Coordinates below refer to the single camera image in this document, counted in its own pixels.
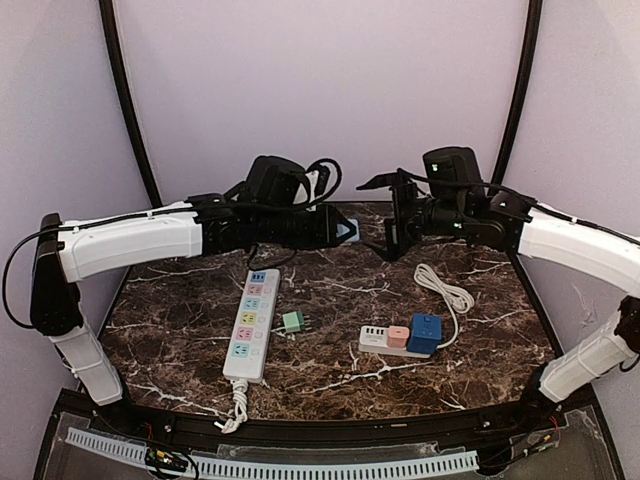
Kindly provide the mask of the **pink plug adapter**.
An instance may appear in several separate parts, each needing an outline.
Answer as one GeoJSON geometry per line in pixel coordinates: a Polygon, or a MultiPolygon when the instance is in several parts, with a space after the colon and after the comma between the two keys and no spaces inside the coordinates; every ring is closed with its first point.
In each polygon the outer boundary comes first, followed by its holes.
{"type": "Polygon", "coordinates": [[[387,330],[386,345],[393,349],[404,349],[410,337],[410,329],[405,326],[390,326],[387,330]]]}

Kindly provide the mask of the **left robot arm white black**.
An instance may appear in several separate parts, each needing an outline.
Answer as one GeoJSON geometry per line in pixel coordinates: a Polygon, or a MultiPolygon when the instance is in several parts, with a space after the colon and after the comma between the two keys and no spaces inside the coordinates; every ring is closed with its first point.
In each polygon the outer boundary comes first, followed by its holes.
{"type": "Polygon", "coordinates": [[[81,310],[78,283],[94,275],[170,258],[250,250],[338,247],[358,234],[340,210],[319,200],[290,206],[226,200],[218,194],[99,220],[64,222],[46,215],[36,241],[29,320],[48,338],[98,406],[120,402],[125,386],[81,310]]]}

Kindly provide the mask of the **green plug adapter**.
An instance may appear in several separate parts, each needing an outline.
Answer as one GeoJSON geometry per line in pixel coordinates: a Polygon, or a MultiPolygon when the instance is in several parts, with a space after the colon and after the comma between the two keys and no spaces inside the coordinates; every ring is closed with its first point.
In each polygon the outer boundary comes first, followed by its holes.
{"type": "Polygon", "coordinates": [[[305,318],[301,311],[288,312],[282,315],[284,331],[287,334],[300,333],[305,330],[305,318]]]}

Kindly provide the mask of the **blue cube socket adapter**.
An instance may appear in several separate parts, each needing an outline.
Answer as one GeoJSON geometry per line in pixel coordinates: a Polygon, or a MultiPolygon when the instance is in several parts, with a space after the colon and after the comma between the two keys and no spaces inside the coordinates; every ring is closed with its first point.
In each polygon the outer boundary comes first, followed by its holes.
{"type": "Polygon", "coordinates": [[[442,320],[439,316],[414,314],[411,318],[408,352],[432,355],[442,342],[442,320]]]}

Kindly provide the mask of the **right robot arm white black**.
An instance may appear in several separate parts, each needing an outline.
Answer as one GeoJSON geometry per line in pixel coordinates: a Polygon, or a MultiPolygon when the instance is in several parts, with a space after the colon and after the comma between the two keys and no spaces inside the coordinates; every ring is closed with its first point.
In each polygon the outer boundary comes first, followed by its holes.
{"type": "Polygon", "coordinates": [[[425,236],[449,236],[468,245],[550,261],[621,289],[610,319],[567,353],[540,367],[523,394],[529,402],[558,404],[581,387],[639,355],[639,240],[572,217],[508,187],[481,180],[428,178],[399,169],[379,174],[365,190],[389,188],[388,260],[403,256],[425,236]]]}

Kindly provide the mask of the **light blue plug adapter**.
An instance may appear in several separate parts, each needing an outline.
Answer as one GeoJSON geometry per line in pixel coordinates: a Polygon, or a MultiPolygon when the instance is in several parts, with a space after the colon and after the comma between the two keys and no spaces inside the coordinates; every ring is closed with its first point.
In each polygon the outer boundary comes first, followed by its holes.
{"type": "Polygon", "coordinates": [[[345,222],[341,222],[337,225],[337,236],[343,238],[345,243],[359,242],[360,230],[359,224],[356,219],[347,219],[345,222]]]}

